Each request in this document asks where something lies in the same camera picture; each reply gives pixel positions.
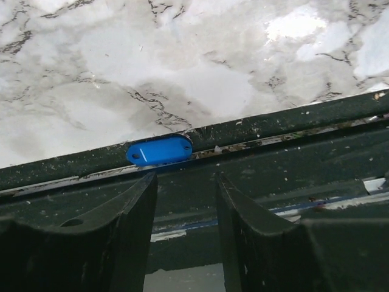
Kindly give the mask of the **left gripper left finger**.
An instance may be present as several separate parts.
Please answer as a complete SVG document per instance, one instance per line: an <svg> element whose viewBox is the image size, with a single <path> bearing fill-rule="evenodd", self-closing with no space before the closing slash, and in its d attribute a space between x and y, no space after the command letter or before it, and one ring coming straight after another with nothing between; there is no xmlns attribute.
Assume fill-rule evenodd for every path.
<svg viewBox="0 0 389 292"><path fill-rule="evenodd" d="M2 291L142 291L157 176L60 225L1 215Z"/></svg>

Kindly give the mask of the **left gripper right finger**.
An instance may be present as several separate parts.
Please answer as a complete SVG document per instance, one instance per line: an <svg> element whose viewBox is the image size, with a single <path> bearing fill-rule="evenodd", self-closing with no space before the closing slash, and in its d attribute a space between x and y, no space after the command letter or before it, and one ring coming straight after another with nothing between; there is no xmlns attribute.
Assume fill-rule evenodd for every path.
<svg viewBox="0 0 389 292"><path fill-rule="evenodd" d="M227 291L387 291L388 219L295 224L263 208L225 176L216 209Z"/></svg>

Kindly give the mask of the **blue key tag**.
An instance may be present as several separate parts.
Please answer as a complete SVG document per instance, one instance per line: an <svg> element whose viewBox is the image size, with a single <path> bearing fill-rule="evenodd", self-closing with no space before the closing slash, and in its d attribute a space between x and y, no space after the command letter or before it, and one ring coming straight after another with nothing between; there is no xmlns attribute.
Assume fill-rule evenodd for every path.
<svg viewBox="0 0 389 292"><path fill-rule="evenodd" d="M129 146L126 158L139 167L171 164L187 160L193 152L193 144L184 136L160 137L136 142Z"/></svg>

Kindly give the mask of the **black mounting rail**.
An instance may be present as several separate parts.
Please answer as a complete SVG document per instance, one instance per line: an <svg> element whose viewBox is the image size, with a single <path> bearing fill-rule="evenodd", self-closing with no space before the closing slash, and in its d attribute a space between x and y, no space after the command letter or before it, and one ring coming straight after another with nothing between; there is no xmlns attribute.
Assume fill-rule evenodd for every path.
<svg viewBox="0 0 389 292"><path fill-rule="evenodd" d="M187 130L190 159L156 166L158 196L147 272L221 260L216 176L266 207L323 209L388 178L388 90ZM59 224L128 190L146 170L127 142L1 170L1 213Z"/></svg>

